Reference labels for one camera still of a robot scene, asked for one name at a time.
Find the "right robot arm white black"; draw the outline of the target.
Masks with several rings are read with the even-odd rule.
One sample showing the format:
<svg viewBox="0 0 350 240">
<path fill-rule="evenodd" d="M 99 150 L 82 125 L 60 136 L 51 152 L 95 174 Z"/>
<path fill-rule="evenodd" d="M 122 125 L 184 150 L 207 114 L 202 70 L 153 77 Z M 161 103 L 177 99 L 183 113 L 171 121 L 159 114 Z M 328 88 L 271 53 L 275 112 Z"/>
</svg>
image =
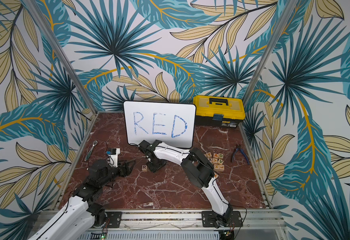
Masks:
<svg viewBox="0 0 350 240">
<path fill-rule="evenodd" d="M 152 173 L 159 171 L 167 162 L 181 166 L 189 181 L 202 189 L 209 200 L 215 227 L 230 225 L 233 207 L 218 187 L 219 175 L 215 167 L 199 149 L 179 149 L 159 140 L 153 143 L 142 141 L 138 148 L 148 159 L 147 166 Z"/>
</svg>

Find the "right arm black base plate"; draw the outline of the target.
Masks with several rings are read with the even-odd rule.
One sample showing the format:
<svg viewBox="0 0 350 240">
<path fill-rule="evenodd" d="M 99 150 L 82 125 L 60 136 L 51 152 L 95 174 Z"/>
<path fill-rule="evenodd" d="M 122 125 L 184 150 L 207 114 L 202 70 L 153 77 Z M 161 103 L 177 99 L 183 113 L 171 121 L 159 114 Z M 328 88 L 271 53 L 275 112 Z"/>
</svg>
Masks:
<svg viewBox="0 0 350 240">
<path fill-rule="evenodd" d="M 202 211 L 204 228 L 242 227 L 243 218 L 239 211 L 231 211 L 225 215 L 218 215 L 213 211 Z"/>
</svg>

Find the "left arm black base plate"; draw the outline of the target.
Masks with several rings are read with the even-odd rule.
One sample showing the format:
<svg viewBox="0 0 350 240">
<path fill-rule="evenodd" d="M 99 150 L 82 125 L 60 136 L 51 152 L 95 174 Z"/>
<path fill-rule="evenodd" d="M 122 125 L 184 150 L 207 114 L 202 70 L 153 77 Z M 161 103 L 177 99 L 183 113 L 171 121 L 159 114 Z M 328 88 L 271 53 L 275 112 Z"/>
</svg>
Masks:
<svg viewBox="0 0 350 240">
<path fill-rule="evenodd" d="M 103 229 L 118 229 L 122 220 L 122 212 L 105 212 L 105 217 L 101 221 L 101 228 Z"/>
</svg>

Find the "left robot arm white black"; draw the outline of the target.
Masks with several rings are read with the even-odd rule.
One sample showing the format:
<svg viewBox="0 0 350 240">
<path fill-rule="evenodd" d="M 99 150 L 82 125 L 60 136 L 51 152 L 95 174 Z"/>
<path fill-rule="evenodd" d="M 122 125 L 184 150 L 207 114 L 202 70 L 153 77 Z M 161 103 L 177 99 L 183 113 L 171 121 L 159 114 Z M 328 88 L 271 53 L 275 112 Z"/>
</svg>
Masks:
<svg viewBox="0 0 350 240">
<path fill-rule="evenodd" d="M 104 187 L 109 187 L 118 177 L 129 176 L 135 164 L 135 161 L 121 162 L 113 167 L 105 159 L 95 161 L 88 168 L 89 175 L 73 191 L 66 204 L 30 239 L 76 240 L 92 227 L 105 231 L 110 217 L 97 201 Z"/>
</svg>

